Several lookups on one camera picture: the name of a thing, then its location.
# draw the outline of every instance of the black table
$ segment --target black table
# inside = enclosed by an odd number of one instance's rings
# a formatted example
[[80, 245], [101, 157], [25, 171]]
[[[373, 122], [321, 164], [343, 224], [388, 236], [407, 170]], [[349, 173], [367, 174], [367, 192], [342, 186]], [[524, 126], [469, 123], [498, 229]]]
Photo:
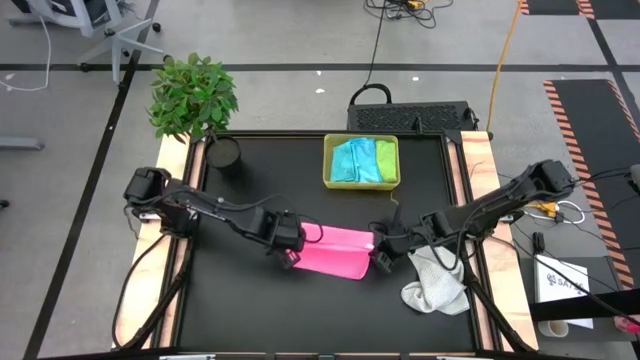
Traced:
[[[367, 230], [392, 215], [389, 192], [329, 190], [322, 182], [322, 135], [246, 136], [242, 176], [206, 169], [203, 190], [234, 203], [274, 193], [320, 223]], [[454, 202], [442, 135], [399, 136], [402, 182], [393, 196], [402, 220]], [[269, 204], [274, 209], [287, 204]], [[178, 316], [177, 345], [208, 352], [463, 352], [474, 347], [470, 312], [420, 314], [400, 298], [415, 281], [405, 261], [392, 275], [369, 269], [361, 281], [304, 270], [283, 270], [265, 250], [226, 225], [202, 219], [195, 237], [187, 290]]]

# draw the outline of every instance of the yellow tray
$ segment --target yellow tray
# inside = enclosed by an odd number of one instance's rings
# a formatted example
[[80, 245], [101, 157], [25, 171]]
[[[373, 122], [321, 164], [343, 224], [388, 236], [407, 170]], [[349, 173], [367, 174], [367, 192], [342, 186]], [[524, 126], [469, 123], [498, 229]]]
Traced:
[[[374, 140], [392, 141], [396, 144], [396, 173], [398, 181], [394, 183], [349, 183], [331, 182], [331, 164], [333, 162], [333, 148], [346, 143], [351, 139], [369, 138]], [[393, 135], [363, 135], [363, 134], [328, 134], [324, 137], [324, 157], [322, 160], [322, 181], [329, 189], [349, 189], [349, 190], [381, 190], [391, 191], [400, 184], [400, 152], [398, 138]]]

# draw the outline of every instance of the gray floor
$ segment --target gray floor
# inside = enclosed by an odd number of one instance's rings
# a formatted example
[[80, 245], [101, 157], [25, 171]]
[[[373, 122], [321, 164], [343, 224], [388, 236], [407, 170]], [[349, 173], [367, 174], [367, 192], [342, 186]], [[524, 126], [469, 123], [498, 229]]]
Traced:
[[[144, 14], [148, 1], [140, 2]], [[429, 31], [413, 21], [385, 22], [379, 63], [494, 64], [506, 37], [515, 2], [456, 0], [439, 10], [438, 27]], [[14, 12], [0, 5], [0, 17]], [[174, 57], [192, 51], [228, 64], [367, 63], [375, 41], [377, 19], [359, 0], [268, 0], [237, 2], [160, 0], [155, 17], [163, 32], [147, 43]], [[637, 21], [601, 21], [619, 63], [640, 64]], [[53, 62], [75, 58], [100, 40], [84, 40], [76, 31], [52, 27]], [[43, 63], [46, 42], [36, 27], [11, 28], [0, 22], [0, 48], [17, 41], [14, 51], [0, 52], [2, 64]], [[97, 62], [108, 62], [101, 58]], [[583, 17], [521, 17], [511, 64], [604, 64]], [[160, 58], [144, 54], [143, 63]], [[345, 129], [350, 96], [366, 79], [364, 71], [235, 72], [241, 111], [234, 129]], [[42, 72], [13, 73], [11, 82], [35, 86]], [[78, 247], [64, 283], [40, 356], [105, 351], [117, 292], [131, 262], [135, 240], [122, 215], [121, 194], [136, 167], [155, 164], [159, 141], [147, 122], [151, 72], [138, 71], [129, 90]], [[574, 171], [542, 81], [606, 78], [609, 73], [504, 73], [496, 98], [493, 150], [498, 171], [518, 174], [529, 163], [555, 158]], [[640, 73], [627, 73], [640, 96]], [[488, 113], [491, 72], [374, 72], [395, 102], [466, 100], [482, 119]], [[50, 87], [36, 93], [0, 88], [0, 132], [33, 135], [47, 147], [41, 152], [0, 152], [0, 198], [12, 207], [0, 213], [0, 351], [3, 358], [22, 357], [42, 305], [51, 275], [69, 232], [93, 163], [117, 88], [108, 72], [54, 71]], [[379, 103], [381, 94], [367, 92], [362, 103]], [[571, 199], [587, 208], [581, 191]], [[539, 226], [524, 219], [530, 233]], [[593, 218], [583, 228], [597, 231]], [[545, 230], [548, 249], [556, 256], [606, 255], [604, 245], [571, 226]], [[526, 239], [514, 232], [521, 243]], [[622, 343], [559, 344], [539, 339], [554, 354], [630, 359]]]

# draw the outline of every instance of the green cloth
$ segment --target green cloth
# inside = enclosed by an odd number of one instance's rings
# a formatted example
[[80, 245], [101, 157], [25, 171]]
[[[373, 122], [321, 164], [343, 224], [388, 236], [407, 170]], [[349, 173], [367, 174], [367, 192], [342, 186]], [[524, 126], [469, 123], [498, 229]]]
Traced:
[[376, 141], [376, 158], [382, 180], [386, 183], [398, 182], [396, 173], [396, 144], [391, 141]]

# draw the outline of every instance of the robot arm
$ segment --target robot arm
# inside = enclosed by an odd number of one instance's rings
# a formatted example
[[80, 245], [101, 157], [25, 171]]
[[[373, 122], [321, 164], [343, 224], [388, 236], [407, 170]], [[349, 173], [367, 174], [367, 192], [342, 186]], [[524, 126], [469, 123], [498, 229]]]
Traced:
[[557, 201], [569, 196], [574, 181], [561, 162], [545, 160], [527, 169], [485, 196], [463, 206], [421, 215], [420, 224], [404, 231], [405, 236], [382, 234], [371, 252], [373, 262], [391, 272], [397, 259], [420, 247], [444, 246], [467, 237], [484, 238], [495, 229], [500, 218], [526, 204]]
[[264, 245], [285, 267], [299, 261], [304, 232], [296, 214], [273, 212], [259, 205], [235, 205], [172, 179], [164, 169], [139, 168], [124, 193], [127, 206], [136, 216], [154, 212], [161, 220], [160, 231], [174, 237], [189, 237], [194, 213], [201, 213], [229, 225], [243, 237]]

